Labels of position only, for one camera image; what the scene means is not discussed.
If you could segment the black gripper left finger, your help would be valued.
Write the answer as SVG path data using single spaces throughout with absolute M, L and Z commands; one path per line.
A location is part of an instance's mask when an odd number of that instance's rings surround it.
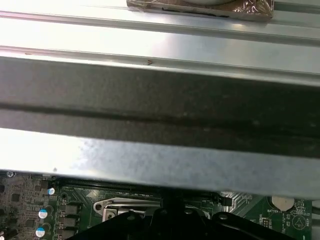
M 106 220 L 72 237 L 71 240 L 174 240 L 175 197 L 161 202 L 109 200 L 103 206 Z

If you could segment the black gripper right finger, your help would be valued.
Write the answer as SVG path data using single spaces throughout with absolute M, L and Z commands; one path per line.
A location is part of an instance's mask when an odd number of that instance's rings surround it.
M 177 192 L 176 212 L 187 210 L 187 202 L 193 199 L 210 201 L 222 207 L 230 207 L 232 199 L 217 192 Z M 210 216 L 184 212 L 174 221 L 178 224 L 176 240 L 291 240 L 292 237 L 254 223 L 243 217 L 220 210 Z

